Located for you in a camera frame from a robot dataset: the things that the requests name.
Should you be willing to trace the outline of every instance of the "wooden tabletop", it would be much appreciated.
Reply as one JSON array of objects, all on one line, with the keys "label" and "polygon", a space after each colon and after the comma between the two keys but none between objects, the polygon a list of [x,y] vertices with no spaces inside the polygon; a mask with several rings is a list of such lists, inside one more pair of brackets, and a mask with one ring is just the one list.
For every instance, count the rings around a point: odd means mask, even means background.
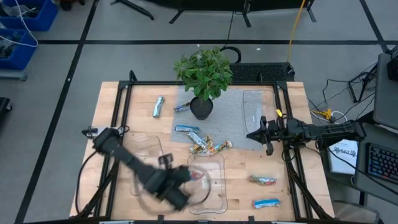
[{"label": "wooden tabletop", "polygon": [[[102,83],[93,118],[93,126],[105,127],[111,124],[111,118],[116,98],[118,82]],[[270,86],[230,86],[230,89],[240,90],[272,90]],[[308,110],[307,99],[301,82],[288,83],[290,104],[292,105],[293,116],[306,123],[311,123],[311,116]],[[177,97],[178,86],[133,86],[132,96],[127,117],[127,125],[130,131],[126,133],[124,138],[124,146],[129,150],[133,150],[135,141],[138,136],[146,136],[151,141],[159,142],[163,153],[172,153],[174,155],[173,166],[187,164],[190,156],[188,148],[191,144],[170,141],[170,133],[172,131],[172,123],[174,118],[173,107]],[[161,116],[158,119],[152,117],[154,105],[159,97],[165,97],[162,107]],[[121,112],[123,111],[124,97],[122,97],[121,109],[119,110],[118,125],[120,125]],[[274,119],[276,114],[269,102],[272,101],[272,95],[264,94],[263,103],[267,103],[267,119]],[[280,91],[282,109],[285,111],[283,94]],[[221,152],[224,157],[224,171],[226,177],[226,197],[228,209],[222,214],[207,213],[194,215],[190,213],[189,208],[181,213],[173,213],[166,215],[166,220],[234,220],[246,221],[248,216],[254,215],[258,221],[262,220],[279,220],[294,221],[294,213],[292,208],[292,199],[289,194],[289,181],[285,162],[281,158],[282,143],[273,142],[274,154],[266,156],[264,151],[250,151],[242,149],[228,149]],[[314,143],[307,144],[310,148],[315,148]],[[88,141],[84,159],[87,158],[94,150],[92,141]],[[328,186],[326,184],[325,174],[323,172],[322,162],[319,154],[309,149],[301,150],[302,161],[307,186],[309,191],[315,197],[317,202],[324,210],[334,217],[333,207],[331,205]],[[149,153],[147,157],[154,159],[159,156],[157,153]],[[87,163],[80,180],[79,205],[80,209],[90,200],[97,190],[100,181],[100,173],[103,165],[103,156],[95,155]],[[248,181],[251,174],[275,177],[278,179],[273,186],[260,186]],[[148,215],[144,212],[137,201],[135,190],[133,187],[132,172],[124,165],[120,166],[118,182],[116,185],[116,194],[114,198],[112,219],[115,220],[156,220],[157,217]],[[302,196],[298,190],[298,199],[300,204],[300,213],[305,216]],[[104,193],[104,204],[107,202],[108,193]],[[167,211],[169,207],[165,202],[158,203],[148,196],[144,196],[145,200],[153,210]],[[280,207],[269,207],[254,209],[252,207],[253,200],[261,200],[268,198],[277,198],[281,201]],[[101,214],[104,214],[105,206],[101,208]],[[71,215],[75,215],[75,207],[72,206]]]}]

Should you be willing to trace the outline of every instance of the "potted plant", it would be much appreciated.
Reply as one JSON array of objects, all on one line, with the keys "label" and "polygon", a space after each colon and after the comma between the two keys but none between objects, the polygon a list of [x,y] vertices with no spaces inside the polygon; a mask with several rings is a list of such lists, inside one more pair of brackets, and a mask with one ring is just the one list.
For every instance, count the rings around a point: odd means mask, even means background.
[{"label": "potted plant", "polygon": [[181,61],[175,63],[174,71],[177,79],[184,82],[185,91],[193,90],[196,97],[192,99],[190,109],[199,120],[210,115],[212,100],[220,97],[221,90],[226,91],[232,83],[229,61],[219,48],[199,50],[189,58],[182,56]]}]

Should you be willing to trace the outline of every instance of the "blue bin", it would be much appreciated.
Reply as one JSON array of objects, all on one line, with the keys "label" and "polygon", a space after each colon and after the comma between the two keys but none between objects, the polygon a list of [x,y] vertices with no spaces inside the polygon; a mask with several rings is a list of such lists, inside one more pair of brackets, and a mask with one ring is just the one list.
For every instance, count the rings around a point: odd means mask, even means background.
[{"label": "blue bin", "polygon": [[[15,6],[15,0],[3,0],[8,6]],[[39,15],[35,18],[24,17],[26,26],[31,31],[48,31],[58,13],[58,7],[51,0],[18,0],[19,5],[27,4],[41,6]],[[25,29],[19,17],[0,17],[0,22],[7,28]]]},{"label": "blue bin", "polygon": [[[3,37],[12,36],[15,32],[21,35],[18,41],[23,44],[35,45],[36,42],[26,30],[22,29],[0,29],[0,35]],[[23,70],[29,63],[30,58],[35,52],[36,47],[29,47],[17,44],[8,58],[0,58],[0,68]]]}]

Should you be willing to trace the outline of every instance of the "gray floor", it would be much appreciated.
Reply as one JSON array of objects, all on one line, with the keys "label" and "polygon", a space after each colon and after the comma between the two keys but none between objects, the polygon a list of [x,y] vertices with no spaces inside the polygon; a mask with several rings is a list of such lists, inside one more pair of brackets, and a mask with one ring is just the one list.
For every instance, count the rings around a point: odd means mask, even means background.
[{"label": "gray floor", "polygon": [[[87,39],[226,39],[228,35],[230,12],[184,12],[170,25],[168,21],[176,10],[132,1],[149,10],[155,21],[121,4],[110,6],[109,1],[100,0]],[[366,2],[384,39],[398,40],[394,17],[397,1]],[[51,30],[35,36],[39,40],[79,40],[91,3],[75,4],[71,12],[60,11]],[[250,13],[252,28],[245,26],[242,16],[234,15],[230,39],[289,40],[297,11]],[[316,0],[313,13],[317,23],[303,12],[296,39],[377,40],[358,0]],[[85,45],[25,222],[68,217],[86,144],[80,131],[91,124],[101,82],[124,80],[131,69],[139,80],[175,80],[172,67],[182,54],[214,46],[222,45]],[[242,62],[284,62],[288,51],[287,45],[236,46],[243,53]],[[0,128],[2,223],[15,220],[75,51],[76,45],[42,44],[26,69],[27,81],[0,80],[0,96],[10,97],[14,105]],[[327,78],[349,80],[376,62],[381,52],[378,45],[294,45],[295,79],[304,82],[307,96],[314,103],[320,103]],[[344,88],[344,83],[331,83],[326,97]],[[348,118],[355,119],[369,100],[352,109]],[[345,112],[353,104],[345,91],[329,105]],[[359,192],[333,181],[328,183],[332,199],[358,202]],[[378,209],[385,223],[394,223],[398,218],[393,212],[397,207],[387,202],[369,197],[368,206]]]}]

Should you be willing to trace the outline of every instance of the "paper document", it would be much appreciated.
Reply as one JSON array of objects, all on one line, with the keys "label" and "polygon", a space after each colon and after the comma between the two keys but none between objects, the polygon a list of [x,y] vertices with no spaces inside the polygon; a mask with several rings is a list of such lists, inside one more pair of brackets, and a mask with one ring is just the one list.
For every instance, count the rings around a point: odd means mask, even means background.
[{"label": "paper document", "polygon": [[[358,155],[358,143],[356,141],[341,140],[340,142],[332,145],[329,149],[339,158],[344,159],[351,165],[356,167],[356,158]],[[339,160],[330,151],[328,151],[330,172],[339,174],[355,174],[355,170],[347,163]]]}]

